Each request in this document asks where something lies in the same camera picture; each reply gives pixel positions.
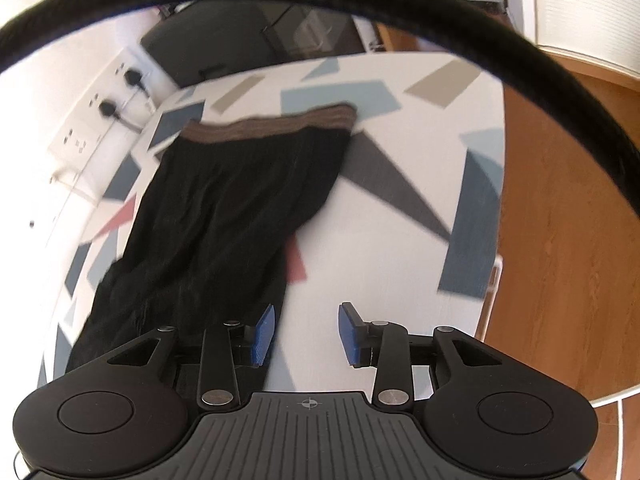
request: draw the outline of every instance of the power outlet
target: power outlet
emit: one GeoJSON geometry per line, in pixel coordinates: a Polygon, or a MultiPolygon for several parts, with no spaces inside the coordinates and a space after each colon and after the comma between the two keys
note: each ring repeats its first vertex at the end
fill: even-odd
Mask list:
{"type": "Polygon", "coordinates": [[[113,123],[112,119],[105,119],[100,115],[100,102],[104,99],[113,101],[118,110],[123,110],[140,91],[127,86],[125,82],[124,74],[129,68],[140,70],[143,78],[149,72],[143,62],[125,48],[105,67],[74,110],[74,115],[92,127],[99,136],[103,136],[113,123]]]}
{"type": "Polygon", "coordinates": [[[80,173],[101,139],[102,135],[82,119],[69,116],[49,145],[49,151],[67,167],[80,173]]]}

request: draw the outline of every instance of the brown elastic waistband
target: brown elastic waistband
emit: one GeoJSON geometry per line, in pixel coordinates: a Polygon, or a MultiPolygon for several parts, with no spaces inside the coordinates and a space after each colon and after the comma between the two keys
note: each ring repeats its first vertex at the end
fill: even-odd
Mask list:
{"type": "Polygon", "coordinates": [[[351,131],[357,120],[353,105],[341,103],[313,108],[297,115],[278,117],[251,117],[229,124],[199,123],[191,120],[180,132],[183,139],[211,144],[226,140],[261,139],[291,134],[307,126],[341,128],[351,131]]]}

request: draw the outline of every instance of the beige shape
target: beige shape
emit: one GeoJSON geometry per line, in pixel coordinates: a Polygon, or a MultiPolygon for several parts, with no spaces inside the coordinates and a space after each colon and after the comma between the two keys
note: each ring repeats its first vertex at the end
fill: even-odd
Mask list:
{"type": "Polygon", "coordinates": [[[223,114],[233,103],[244,96],[251,88],[256,86],[264,79],[263,75],[251,75],[239,82],[229,92],[224,94],[220,99],[211,105],[211,109],[223,114]]]}
{"type": "Polygon", "coordinates": [[[404,93],[446,108],[478,78],[481,70],[464,60],[455,59],[423,77],[404,93]]]}

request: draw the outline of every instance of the metal screw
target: metal screw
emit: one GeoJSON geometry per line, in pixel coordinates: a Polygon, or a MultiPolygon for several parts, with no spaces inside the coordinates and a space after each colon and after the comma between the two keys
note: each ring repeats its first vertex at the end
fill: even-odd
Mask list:
{"type": "Polygon", "coordinates": [[[400,406],[409,400],[409,394],[402,390],[384,390],[378,394],[378,400],[387,406],[400,406]]]}
{"type": "Polygon", "coordinates": [[[234,396],[226,390],[209,390],[202,394],[202,402],[209,406],[224,406],[234,400],[234,396]]]}

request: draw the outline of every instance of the black garment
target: black garment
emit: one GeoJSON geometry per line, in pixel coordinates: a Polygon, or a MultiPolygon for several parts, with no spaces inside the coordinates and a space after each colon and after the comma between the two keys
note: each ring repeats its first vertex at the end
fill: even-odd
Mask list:
{"type": "Polygon", "coordinates": [[[282,248],[325,202],[349,139],[347,129],[315,126],[215,144],[178,137],[96,290],[67,371],[162,325],[190,346],[210,322],[241,319],[257,302],[272,303],[277,319],[282,248]]]}

